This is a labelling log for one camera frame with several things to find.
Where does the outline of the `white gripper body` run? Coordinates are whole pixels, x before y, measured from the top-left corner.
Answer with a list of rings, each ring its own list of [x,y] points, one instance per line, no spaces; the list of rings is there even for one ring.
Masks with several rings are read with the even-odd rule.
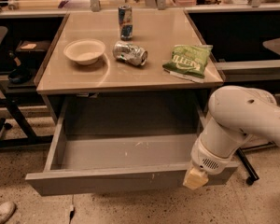
[[[211,153],[203,146],[200,138],[195,141],[190,156],[193,166],[200,171],[207,172],[209,175],[222,173],[231,161],[231,157],[221,158]]]

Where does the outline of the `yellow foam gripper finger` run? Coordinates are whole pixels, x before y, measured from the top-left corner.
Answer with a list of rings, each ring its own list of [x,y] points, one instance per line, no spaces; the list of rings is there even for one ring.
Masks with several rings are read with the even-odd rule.
[[[207,173],[192,167],[186,171],[183,185],[189,189],[195,190],[204,186],[207,182]]]

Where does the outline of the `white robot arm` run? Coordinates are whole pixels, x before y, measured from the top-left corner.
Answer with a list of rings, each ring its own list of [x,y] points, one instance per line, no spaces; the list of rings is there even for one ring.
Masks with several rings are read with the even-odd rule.
[[[267,91],[224,86],[208,101],[208,120],[196,139],[183,185],[195,190],[218,175],[235,151],[257,136],[280,147],[280,106]]]

